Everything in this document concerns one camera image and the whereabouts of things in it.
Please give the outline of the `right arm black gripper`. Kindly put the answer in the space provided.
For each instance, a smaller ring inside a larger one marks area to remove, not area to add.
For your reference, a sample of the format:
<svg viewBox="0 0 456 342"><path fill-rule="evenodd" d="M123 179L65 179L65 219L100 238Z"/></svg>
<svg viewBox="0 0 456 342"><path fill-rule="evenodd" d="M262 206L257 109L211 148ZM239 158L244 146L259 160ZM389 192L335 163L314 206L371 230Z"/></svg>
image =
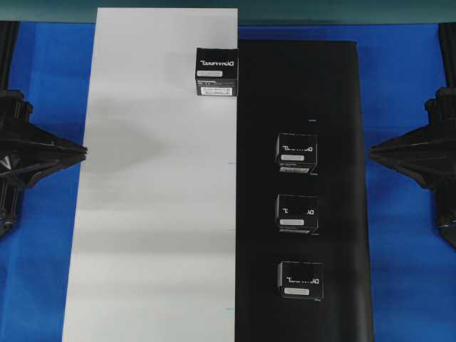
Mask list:
<svg viewBox="0 0 456 342"><path fill-rule="evenodd" d="M455 125L422 126L371 147L369 157L423 189L446 187L455 183Z"/></svg>

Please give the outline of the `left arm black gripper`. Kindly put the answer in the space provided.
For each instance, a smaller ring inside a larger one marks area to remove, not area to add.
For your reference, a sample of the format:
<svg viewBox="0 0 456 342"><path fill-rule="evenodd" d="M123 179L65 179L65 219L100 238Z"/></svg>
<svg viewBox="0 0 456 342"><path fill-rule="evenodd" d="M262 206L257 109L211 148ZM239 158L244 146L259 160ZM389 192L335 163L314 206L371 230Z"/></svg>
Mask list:
<svg viewBox="0 0 456 342"><path fill-rule="evenodd" d="M88 149L31 123L1 121L1 178L31 188L55 172L86 159Z"/></svg>

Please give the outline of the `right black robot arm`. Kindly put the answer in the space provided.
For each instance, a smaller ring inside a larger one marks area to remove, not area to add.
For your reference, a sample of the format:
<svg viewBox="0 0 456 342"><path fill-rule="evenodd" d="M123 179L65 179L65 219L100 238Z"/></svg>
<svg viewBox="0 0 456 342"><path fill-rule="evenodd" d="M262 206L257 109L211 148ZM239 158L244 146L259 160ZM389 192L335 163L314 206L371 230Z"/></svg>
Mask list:
<svg viewBox="0 0 456 342"><path fill-rule="evenodd" d="M429 123L375 145L369 157L435 194L440 236L455 246L455 89L425 103Z"/></svg>

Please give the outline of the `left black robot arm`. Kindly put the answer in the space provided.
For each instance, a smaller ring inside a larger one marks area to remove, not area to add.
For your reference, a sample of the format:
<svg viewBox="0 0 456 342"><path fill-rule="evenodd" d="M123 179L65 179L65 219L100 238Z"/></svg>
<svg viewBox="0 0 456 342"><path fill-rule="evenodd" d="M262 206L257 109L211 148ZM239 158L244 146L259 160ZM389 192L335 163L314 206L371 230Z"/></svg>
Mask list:
<svg viewBox="0 0 456 342"><path fill-rule="evenodd" d="M15 225L24 190L84 161L88 152L30 123L32 112L21 91L1 92L1 236Z"/></svg>

